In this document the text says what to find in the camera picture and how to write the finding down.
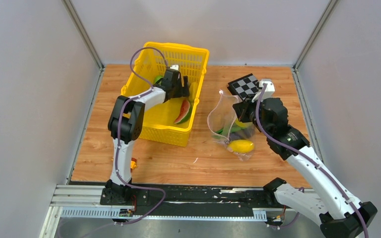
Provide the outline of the yellow green star fruit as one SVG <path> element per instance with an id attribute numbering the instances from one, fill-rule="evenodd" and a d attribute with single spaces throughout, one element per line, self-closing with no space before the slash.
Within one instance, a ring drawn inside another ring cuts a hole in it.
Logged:
<path id="1" fill-rule="evenodd" d="M 249 126 L 253 125 L 252 122 L 241 122 L 238 119 L 234 121 L 234 124 L 240 128 L 248 128 Z"/>

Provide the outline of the clear zip top bag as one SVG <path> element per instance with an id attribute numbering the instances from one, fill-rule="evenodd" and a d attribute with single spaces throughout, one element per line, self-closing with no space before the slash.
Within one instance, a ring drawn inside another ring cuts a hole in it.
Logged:
<path id="1" fill-rule="evenodd" d="M 238 96 L 227 95 L 219 90 L 220 99 L 207 116 L 207 125 L 213 141 L 234 154 L 241 161 L 247 161 L 254 153 L 254 125 L 240 122 L 233 105 L 241 102 Z"/>

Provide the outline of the green bean pod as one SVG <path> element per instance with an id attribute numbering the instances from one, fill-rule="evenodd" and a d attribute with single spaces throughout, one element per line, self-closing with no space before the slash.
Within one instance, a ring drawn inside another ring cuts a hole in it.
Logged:
<path id="1" fill-rule="evenodd" d="M 240 127 L 236 126 L 235 124 L 233 124 L 230 128 L 224 127 L 224 128 L 222 128 L 220 130 L 215 131 L 214 133 L 225 135 L 225 134 L 228 134 L 228 133 L 235 133 L 235 132 L 238 132 L 238 131 L 241 131 L 241 130 L 244 130 L 244 128 L 240 128 Z"/>

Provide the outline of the yellow plastic basket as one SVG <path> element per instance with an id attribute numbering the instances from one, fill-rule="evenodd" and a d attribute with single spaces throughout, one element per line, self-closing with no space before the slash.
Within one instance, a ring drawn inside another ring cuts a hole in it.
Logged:
<path id="1" fill-rule="evenodd" d="M 147 42 L 144 50 L 134 57 L 134 72 L 121 89 L 123 96 L 135 96 L 150 88 L 155 77 L 163 75 L 167 66 L 178 64 L 180 73 L 188 77 L 189 86 L 198 83 L 197 96 L 191 102 L 192 113 L 188 121 L 174 124 L 184 98 L 170 99 L 148 109 L 144 114 L 141 139 L 185 147 L 191 133 L 196 108 L 209 59 L 209 50 L 177 43 Z"/>

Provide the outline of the purple eggplant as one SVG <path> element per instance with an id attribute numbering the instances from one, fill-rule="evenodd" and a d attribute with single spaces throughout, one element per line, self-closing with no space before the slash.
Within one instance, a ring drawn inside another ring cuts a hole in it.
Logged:
<path id="1" fill-rule="evenodd" d="M 241 129 L 239 131 L 231 132 L 230 139 L 231 140 L 249 140 L 253 137 L 254 130 L 251 128 Z"/>

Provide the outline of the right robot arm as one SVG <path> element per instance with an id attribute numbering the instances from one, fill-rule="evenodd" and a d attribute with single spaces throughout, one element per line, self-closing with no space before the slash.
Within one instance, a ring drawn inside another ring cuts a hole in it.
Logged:
<path id="1" fill-rule="evenodd" d="M 270 149 L 294 167 L 315 195 L 303 193 L 281 178 L 264 186 L 264 202 L 293 208 L 320 227 L 326 238 L 369 237 L 368 226 L 377 214 L 372 202 L 362 202 L 324 165 L 307 138 L 288 123 L 288 110 L 279 98 L 234 104 L 241 122 L 251 122 L 266 137 Z"/>

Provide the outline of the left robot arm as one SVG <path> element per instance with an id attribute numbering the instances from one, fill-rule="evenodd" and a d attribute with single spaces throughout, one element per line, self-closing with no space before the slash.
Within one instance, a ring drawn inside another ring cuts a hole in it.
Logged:
<path id="1" fill-rule="evenodd" d="M 114 161 L 112 174 L 103 189 L 103 198 L 120 205 L 131 201 L 135 187 L 130 184 L 130 163 L 134 143 L 142 132 L 145 112 L 172 98 L 188 95 L 188 79 L 182 77 L 179 66 L 174 64 L 147 91 L 136 96 L 118 96 L 108 122 L 114 144 Z"/>

